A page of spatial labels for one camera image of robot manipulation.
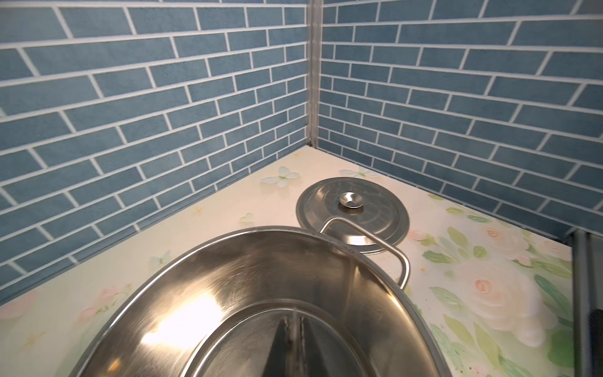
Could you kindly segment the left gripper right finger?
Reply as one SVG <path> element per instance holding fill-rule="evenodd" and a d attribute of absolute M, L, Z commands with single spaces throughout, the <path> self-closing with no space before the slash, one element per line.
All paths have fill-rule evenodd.
<path fill-rule="evenodd" d="M 331 330 L 316 318 L 302 317 L 298 370 L 300 376 L 335 376 Z"/>

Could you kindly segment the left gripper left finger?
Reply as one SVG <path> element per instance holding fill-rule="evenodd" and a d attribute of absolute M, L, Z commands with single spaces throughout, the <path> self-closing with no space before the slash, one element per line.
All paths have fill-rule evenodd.
<path fill-rule="evenodd" d="M 289 376 L 288 360 L 291 355 L 291 350 L 292 342 L 290 338 L 289 320 L 283 319 L 279 322 L 276 329 L 262 376 Z"/>

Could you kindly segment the steel pot lid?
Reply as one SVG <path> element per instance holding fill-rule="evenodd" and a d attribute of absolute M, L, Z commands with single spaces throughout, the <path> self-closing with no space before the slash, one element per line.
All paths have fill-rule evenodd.
<path fill-rule="evenodd" d="M 360 178 L 329 178 L 298 198 L 296 216 L 304 229 L 320 231 L 329 218 L 342 217 L 397 245 L 408 235 L 406 207 L 391 191 Z"/>

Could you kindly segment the steel soup pot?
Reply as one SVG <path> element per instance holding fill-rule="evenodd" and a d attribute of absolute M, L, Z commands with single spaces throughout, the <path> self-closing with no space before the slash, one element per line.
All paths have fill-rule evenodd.
<path fill-rule="evenodd" d="M 289 376 L 300 376 L 302 317 L 331 330 L 335 376 L 448 376 L 435 337 L 404 290 L 350 245 L 289 226 L 238 230 L 155 273 L 99 331 L 74 376 L 262 376 L 289 320 Z"/>

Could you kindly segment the floral table mat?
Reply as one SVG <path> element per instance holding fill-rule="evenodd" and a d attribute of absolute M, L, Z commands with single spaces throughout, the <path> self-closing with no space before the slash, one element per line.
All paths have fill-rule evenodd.
<path fill-rule="evenodd" d="M 207 160 L 193 178 L 150 182 L 127 169 L 18 210 L 1 211 L 1 374 L 66 376 L 133 292 L 169 262 L 221 234 L 296 226 L 302 192 L 327 178 L 387 188 L 408 210 L 400 247 L 406 295 L 455 376 L 573 375 L 571 249 L 309 147 L 278 159 Z"/>

